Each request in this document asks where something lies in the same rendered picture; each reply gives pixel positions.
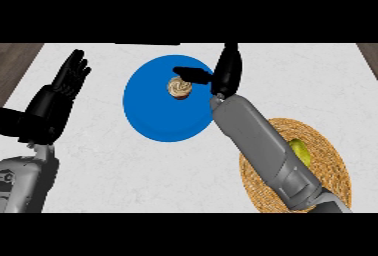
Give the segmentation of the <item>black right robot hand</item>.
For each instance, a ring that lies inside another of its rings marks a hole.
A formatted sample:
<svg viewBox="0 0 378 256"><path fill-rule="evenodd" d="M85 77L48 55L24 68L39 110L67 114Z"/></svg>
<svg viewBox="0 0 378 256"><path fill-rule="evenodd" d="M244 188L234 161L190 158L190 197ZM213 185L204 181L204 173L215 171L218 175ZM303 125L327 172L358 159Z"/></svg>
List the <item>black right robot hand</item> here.
<svg viewBox="0 0 378 256"><path fill-rule="evenodd" d="M227 43L221 54L215 72L210 73L201 68L173 68L173 72L185 82L212 84L212 94L222 100L237 94L243 75L243 58L237 43Z"/></svg>

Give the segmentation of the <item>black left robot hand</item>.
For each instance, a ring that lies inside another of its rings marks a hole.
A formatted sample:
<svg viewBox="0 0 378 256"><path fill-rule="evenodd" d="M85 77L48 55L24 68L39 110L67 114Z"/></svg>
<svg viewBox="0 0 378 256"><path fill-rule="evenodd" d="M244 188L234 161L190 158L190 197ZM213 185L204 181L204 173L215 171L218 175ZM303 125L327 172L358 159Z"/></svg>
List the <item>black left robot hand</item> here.
<svg viewBox="0 0 378 256"><path fill-rule="evenodd" d="M76 49L54 82L36 93L24 112L0 107L0 135L20 143L52 145L64 133L74 100L92 71L85 51Z"/></svg>

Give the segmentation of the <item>cream frosted cupcake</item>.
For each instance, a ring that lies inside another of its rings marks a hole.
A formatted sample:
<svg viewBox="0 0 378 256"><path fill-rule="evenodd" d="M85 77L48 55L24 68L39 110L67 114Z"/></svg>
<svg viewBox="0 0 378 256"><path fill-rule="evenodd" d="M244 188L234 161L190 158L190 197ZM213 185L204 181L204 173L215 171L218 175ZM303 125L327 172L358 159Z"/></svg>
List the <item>cream frosted cupcake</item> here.
<svg viewBox="0 0 378 256"><path fill-rule="evenodd" d="M175 99L184 100L193 92L193 83L187 82L181 76L173 77L169 81L167 90Z"/></svg>

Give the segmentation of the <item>blue round plate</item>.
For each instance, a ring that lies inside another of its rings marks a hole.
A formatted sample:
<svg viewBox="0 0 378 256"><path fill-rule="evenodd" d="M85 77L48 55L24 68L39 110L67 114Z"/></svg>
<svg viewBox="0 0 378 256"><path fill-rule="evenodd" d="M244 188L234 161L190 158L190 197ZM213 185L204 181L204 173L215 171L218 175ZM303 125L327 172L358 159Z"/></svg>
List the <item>blue round plate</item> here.
<svg viewBox="0 0 378 256"><path fill-rule="evenodd" d="M125 89L125 113L135 130L150 139L176 142L194 137L213 121L210 86L194 84L187 99L169 93L176 66L213 73L209 66L187 55L166 55L147 62L134 73Z"/></svg>

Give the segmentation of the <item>round woven wicker placemat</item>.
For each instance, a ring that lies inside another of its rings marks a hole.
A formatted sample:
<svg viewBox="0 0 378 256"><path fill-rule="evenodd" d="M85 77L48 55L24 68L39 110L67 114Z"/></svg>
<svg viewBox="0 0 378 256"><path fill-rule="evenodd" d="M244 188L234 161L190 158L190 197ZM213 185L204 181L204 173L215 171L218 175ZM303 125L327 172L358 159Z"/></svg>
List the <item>round woven wicker placemat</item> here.
<svg viewBox="0 0 378 256"><path fill-rule="evenodd" d="M309 168L324 187L339 196L348 207L352 207L352 180L343 158L324 135L303 122L289 118L269 120L284 139L299 139L309 151ZM275 191L265 184L247 158L240 155L240 173L250 200L262 213L308 213L290 210Z"/></svg>

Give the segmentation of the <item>green pear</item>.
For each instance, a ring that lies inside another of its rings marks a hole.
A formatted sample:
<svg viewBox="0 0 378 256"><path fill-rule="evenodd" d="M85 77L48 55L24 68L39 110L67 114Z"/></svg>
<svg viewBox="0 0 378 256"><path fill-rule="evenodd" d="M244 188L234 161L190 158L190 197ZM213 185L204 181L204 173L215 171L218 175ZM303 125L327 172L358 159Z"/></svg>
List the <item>green pear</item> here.
<svg viewBox="0 0 378 256"><path fill-rule="evenodd" d="M311 167L312 156L305 142L300 139L293 139L290 141L290 147L306 167Z"/></svg>

